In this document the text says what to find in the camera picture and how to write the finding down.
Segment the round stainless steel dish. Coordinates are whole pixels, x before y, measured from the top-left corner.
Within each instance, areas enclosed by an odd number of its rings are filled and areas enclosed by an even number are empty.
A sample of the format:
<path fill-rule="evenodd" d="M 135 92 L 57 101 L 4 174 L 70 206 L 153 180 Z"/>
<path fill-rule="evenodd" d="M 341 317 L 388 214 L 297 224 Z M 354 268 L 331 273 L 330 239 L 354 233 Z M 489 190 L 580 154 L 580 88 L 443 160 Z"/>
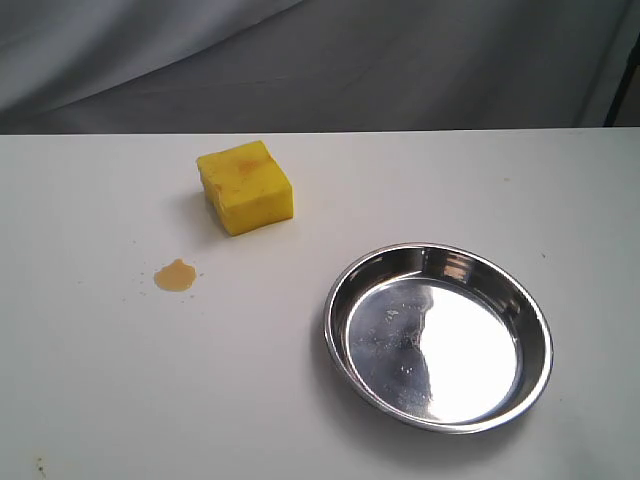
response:
<path fill-rule="evenodd" d="M 402 243 L 355 260 L 323 309 L 328 353 L 365 402 L 407 425 L 473 434 L 527 412 L 553 368 L 536 301 L 489 260 Z"/>

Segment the orange liquid spill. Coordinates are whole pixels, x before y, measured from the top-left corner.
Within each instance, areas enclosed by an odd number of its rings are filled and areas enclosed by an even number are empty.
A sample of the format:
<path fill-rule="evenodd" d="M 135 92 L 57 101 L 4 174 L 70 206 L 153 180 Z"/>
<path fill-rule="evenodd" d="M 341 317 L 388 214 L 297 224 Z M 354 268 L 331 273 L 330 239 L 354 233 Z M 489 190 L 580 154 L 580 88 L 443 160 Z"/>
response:
<path fill-rule="evenodd" d="M 170 292 L 183 292 L 191 288 L 196 280 L 196 269 L 182 259 L 176 259 L 154 274 L 155 285 Z"/>

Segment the grey backdrop cloth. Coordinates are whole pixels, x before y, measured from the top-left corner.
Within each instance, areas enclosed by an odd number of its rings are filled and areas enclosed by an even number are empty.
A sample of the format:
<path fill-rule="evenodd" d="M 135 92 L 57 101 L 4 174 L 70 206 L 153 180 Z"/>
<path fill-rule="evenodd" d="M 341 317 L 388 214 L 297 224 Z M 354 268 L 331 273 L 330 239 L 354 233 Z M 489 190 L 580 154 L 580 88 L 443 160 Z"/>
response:
<path fill-rule="evenodd" d="M 6 134 L 601 125 L 635 1 L 5 1 Z"/>

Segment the yellow sponge block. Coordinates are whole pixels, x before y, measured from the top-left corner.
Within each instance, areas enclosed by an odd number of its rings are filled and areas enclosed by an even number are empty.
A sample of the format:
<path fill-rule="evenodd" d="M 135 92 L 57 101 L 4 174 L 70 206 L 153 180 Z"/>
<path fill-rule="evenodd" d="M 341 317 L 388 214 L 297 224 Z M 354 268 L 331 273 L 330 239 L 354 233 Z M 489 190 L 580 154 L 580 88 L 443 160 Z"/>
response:
<path fill-rule="evenodd" d="M 205 195 L 229 235 L 294 216 L 293 187 L 263 142 L 203 155 L 196 164 Z"/>

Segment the black stand pole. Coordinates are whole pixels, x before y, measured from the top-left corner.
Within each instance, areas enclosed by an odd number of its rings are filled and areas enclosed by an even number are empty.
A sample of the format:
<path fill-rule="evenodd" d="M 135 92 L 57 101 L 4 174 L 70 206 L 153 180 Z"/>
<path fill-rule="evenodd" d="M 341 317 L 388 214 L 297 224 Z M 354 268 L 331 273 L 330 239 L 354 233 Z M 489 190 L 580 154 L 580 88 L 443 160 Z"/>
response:
<path fill-rule="evenodd" d="M 622 108 L 623 102 L 627 96 L 631 82 L 635 75 L 635 71 L 638 66 L 639 66 L 639 38 L 636 38 L 635 43 L 626 59 L 623 74 L 615 90 L 615 94 L 611 102 L 611 105 L 607 111 L 607 115 L 603 123 L 603 126 L 605 128 L 613 127 L 615 125 L 617 117 Z"/>

